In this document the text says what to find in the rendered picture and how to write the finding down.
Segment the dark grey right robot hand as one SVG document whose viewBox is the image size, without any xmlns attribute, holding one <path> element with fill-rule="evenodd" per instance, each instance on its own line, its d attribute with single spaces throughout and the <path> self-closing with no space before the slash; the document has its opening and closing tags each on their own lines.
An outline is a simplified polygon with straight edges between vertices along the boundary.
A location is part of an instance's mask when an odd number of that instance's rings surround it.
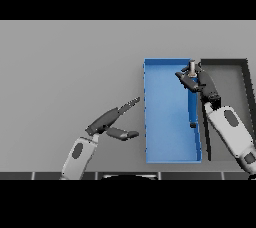
<svg viewBox="0 0 256 228">
<path fill-rule="evenodd" d="M 184 67 L 175 75 L 184 86 L 192 93 L 200 93 L 203 104 L 209 103 L 213 110 L 221 107 L 221 96 L 219 95 L 216 86 L 211 76 L 202 69 L 201 63 L 195 65 L 195 73 L 197 81 L 193 81 L 189 76 L 189 66 Z"/>
</svg>

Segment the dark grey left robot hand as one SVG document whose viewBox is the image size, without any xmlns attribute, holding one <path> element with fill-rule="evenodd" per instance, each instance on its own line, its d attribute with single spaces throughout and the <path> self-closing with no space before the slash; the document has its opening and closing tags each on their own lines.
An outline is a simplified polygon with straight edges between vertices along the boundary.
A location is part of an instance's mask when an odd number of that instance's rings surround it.
<svg viewBox="0 0 256 228">
<path fill-rule="evenodd" d="M 95 134 L 103 134 L 106 133 L 108 136 L 121 140 L 126 141 L 128 139 L 135 138 L 139 135 L 137 131 L 126 131 L 122 129 L 118 129 L 113 127 L 113 124 L 117 121 L 117 119 L 127 112 L 130 108 L 132 108 L 136 103 L 140 101 L 140 98 L 137 97 L 120 108 L 115 107 L 100 117 L 98 117 L 95 121 L 93 121 L 85 131 L 88 133 L 89 136 L 94 136 Z"/>
</svg>

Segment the blue pipe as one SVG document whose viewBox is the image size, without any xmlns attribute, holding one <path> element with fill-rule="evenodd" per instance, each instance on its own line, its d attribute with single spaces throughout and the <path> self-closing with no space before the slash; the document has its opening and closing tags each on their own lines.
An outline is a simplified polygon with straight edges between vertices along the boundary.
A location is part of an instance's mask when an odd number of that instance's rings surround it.
<svg viewBox="0 0 256 228">
<path fill-rule="evenodd" d="M 197 83 L 197 74 L 195 71 L 194 60 L 190 60 L 188 76 L 193 81 L 194 84 Z M 197 124 L 197 93 L 194 91 L 188 92 L 188 111 L 190 127 L 195 128 Z"/>
</svg>

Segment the dark grey bin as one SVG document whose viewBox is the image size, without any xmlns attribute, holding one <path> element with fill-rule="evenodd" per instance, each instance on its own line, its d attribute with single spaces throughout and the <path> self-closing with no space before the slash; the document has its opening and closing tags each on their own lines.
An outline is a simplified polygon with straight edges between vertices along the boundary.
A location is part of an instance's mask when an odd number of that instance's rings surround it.
<svg viewBox="0 0 256 228">
<path fill-rule="evenodd" d="M 202 59 L 201 65 L 212 77 L 221 96 L 221 103 L 234 108 L 253 140 L 256 140 L 256 103 L 248 61 Z M 220 136 L 207 121 L 205 110 L 202 112 L 208 160 L 234 161 Z"/>
</svg>

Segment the blue bin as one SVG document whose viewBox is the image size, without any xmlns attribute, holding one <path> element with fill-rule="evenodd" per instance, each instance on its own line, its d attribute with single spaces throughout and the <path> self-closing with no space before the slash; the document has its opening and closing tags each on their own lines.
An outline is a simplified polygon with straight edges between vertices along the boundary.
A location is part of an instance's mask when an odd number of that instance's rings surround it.
<svg viewBox="0 0 256 228">
<path fill-rule="evenodd" d="M 189 58 L 145 58 L 144 125 L 146 162 L 150 164 L 200 163 L 199 124 L 190 127 L 188 89 L 175 75 Z"/>
</svg>

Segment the dark strip with pale lines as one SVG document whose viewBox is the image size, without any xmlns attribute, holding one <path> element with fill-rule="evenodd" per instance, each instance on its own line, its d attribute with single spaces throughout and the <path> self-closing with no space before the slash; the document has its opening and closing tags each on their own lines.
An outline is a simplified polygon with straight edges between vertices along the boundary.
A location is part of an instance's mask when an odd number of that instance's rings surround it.
<svg viewBox="0 0 256 228">
<path fill-rule="evenodd" d="M 86 172 L 83 180 L 255 180 L 245 172 Z M 60 180 L 59 172 L 0 172 L 0 180 Z"/>
</svg>

